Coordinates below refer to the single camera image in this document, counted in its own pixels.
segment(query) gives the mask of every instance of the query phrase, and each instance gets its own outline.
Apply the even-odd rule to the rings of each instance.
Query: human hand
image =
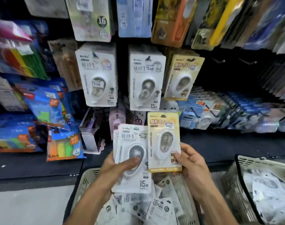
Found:
[[[132,169],[140,164],[140,158],[131,158],[116,164],[111,152],[104,160],[96,181],[92,184],[104,193],[103,204],[109,201],[111,188],[117,183],[124,171]]]
[[[193,197],[200,201],[202,196],[215,190],[216,186],[204,158],[190,145],[180,143],[180,146],[181,154],[176,152],[175,157],[183,166],[182,174],[188,189]]]

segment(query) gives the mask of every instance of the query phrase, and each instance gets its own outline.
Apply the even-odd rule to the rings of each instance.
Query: plastic basket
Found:
[[[236,155],[234,163],[222,177],[227,203],[238,223],[259,222],[264,224],[243,180],[242,168],[268,168],[277,173],[279,178],[285,180],[285,163],[266,158]]]
[[[100,171],[100,168],[88,168],[81,172],[81,174],[79,175],[75,183],[75,187],[72,192],[72,195],[67,203],[63,222],[66,221],[66,219],[68,218],[70,213],[73,211],[77,202],[80,200],[81,196],[87,190],[89,185],[96,180],[96,177],[99,174],[99,171]],[[152,179],[154,180],[155,183],[158,183],[162,179],[164,179],[167,176],[167,174],[168,173],[164,173],[164,172],[163,173],[153,173]],[[193,210],[193,220],[188,221],[186,218],[179,217],[180,225],[200,225],[196,205],[194,204],[192,198],[191,198],[191,208]]]

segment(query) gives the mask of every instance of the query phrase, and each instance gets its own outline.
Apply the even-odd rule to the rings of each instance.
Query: gray basket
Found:
[[[285,163],[238,155],[222,177],[227,203],[238,223],[260,222],[264,224],[243,181],[241,168],[268,168],[277,174],[278,178],[285,181]]]
[[[91,169],[86,170],[83,173],[83,175],[81,176],[78,188],[77,188],[76,193],[75,193],[75,197],[73,200],[73,204],[72,204],[70,213],[73,211],[77,202],[80,200],[81,196],[85,193],[85,191],[87,190],[89,185],[96,180],[96,177],[99,174],[99,171],[100,171],[100,168],[91,168]],[[162,179],[164,179],[167,176],[167,174],[168,173],[164,173],[164,172],[163,173],[153,173],[152,179],[154,180],[155,183],[158,183]],[[191,208],[193,210],[193,220],[192,221],[187,220],[185,215],[181,216],[178,218],[180,225],[200,225],[196,205],[194,204],[192,198],[190,199],[190,202],[191,202]]]

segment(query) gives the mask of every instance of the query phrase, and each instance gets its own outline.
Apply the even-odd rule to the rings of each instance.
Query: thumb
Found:
[[[135,158],[131,158],[128,160],[125,160],[124,162],[120,162],[116,165],[115,170],[118,173],[122,173],[126,170],[130,170],[136,166],[138,166],[140,164],[140,158],[139,157],[135,157]]]
[[[178,160],[178,162],[186,168],[189,168],[193,165],[191,161],[189,161],[186,157],[181,155],[179,152],[175,152],[175,157]]]

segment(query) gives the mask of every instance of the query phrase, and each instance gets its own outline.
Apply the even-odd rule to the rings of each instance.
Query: hand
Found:
[[[113,159],[113,152],[111,152],[101,167],[96,181],[92,184],[93,187],[98,188],[104,193],[103,205],[109,201],[111,196],[111,188],[117,183],[124,171],[132,169],[140,164],[140,158],[131,158],[124,162],[116,164]]]
[[[190,145],[180,143],[181,154],[176,152],[175,157],[184,166],[182,174],[188,189],[193,197],[199,201],[207,191],[216,189],[210,171],[204,158]]]

